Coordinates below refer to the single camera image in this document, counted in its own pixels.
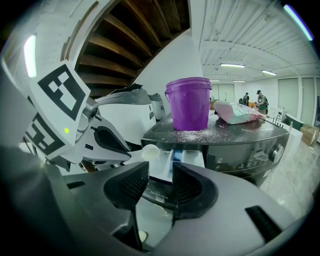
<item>wooden ceiling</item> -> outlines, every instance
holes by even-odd
[[[82,48],[76,72],[99,98],[133,83],[150,61],[190,28],[188,0],[121,0]]]

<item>control knob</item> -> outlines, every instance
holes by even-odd
[[[269,160],[276,164],[281,159],[284,151],[285,148],[283,146],[281,146],[280,144],[275,144],[269,153]]]

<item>pink plastic bag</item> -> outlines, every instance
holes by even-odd
[[[247,123],[258,118],[266,119],[266,116],[259,111],[239,103],[217,101],[213,104],[213,108],[229,125]]]

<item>purple bucket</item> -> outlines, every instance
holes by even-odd
[[[210,80],[204,77],[178,79],[166,85],[174,128],[181,131],[207,128],[211,89]]]

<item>washing machine control panel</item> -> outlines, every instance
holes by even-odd
[[[283,155],[285,144],[282,144],[280,137],[256,143],[211,145],[207,149],[205,167],[218,172],[235,172],[262,166],[272,168]]]

